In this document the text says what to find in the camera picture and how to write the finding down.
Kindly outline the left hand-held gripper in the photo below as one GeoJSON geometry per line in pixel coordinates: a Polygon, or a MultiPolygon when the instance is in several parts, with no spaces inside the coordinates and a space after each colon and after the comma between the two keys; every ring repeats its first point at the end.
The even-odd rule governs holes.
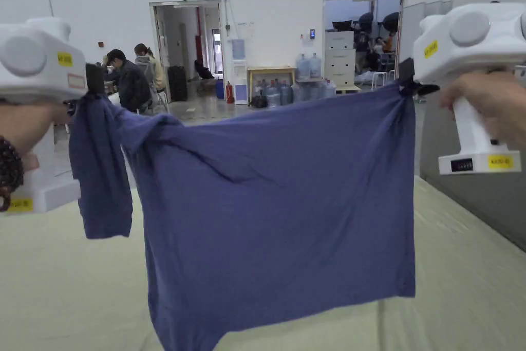
{"type": "MultiPolygon", "coordinates": [[[[65,103],[72,117],[88,94],[105,94],[101,67],[85,61],[62,19],[43,17],[1,25],[1,99],[15,104],[65,103]]],[[[11,198],[7,215],[40,214],[80,197],[80,184],[58,173],[51,126],[32,150],[37,167],[11,198]]]]}

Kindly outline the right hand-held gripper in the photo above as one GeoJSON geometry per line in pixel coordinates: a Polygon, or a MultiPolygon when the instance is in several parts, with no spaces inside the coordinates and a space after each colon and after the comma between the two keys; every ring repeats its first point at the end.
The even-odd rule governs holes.
{"type": "MultiPolygon", "coordinates": [[[[512,70],[525,60],[525,5],[468,4],[420,22],[412,57],[399,65],[400,94],[423,97],[473,71],[512,70]]],[[[441,175],[517,173],[521,157],[489,136],[477,111],[453,104],[460,151],[438,159],[441,175]]]]}

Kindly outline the person's left hand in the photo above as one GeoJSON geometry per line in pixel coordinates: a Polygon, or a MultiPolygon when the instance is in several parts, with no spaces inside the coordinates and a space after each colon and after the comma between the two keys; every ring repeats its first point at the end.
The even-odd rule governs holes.
{"type": "Polygon", "coordinates": [[[71,120],[65,104],[36,103],[15,105],[1,103],[1,137],[20,155],[25,169],[38,167],[32,150],[51,126],[71,120]]]}

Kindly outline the person's right hand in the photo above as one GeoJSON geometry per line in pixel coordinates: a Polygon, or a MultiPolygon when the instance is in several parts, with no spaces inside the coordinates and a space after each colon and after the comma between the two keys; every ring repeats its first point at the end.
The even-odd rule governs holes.
{"type": "Polygon", "coordinates": [[[466,73],[441,89],[440,105],[453,109],[464,98],[493,139],[525,149],[525,88],[510,71],[466,73]]]}

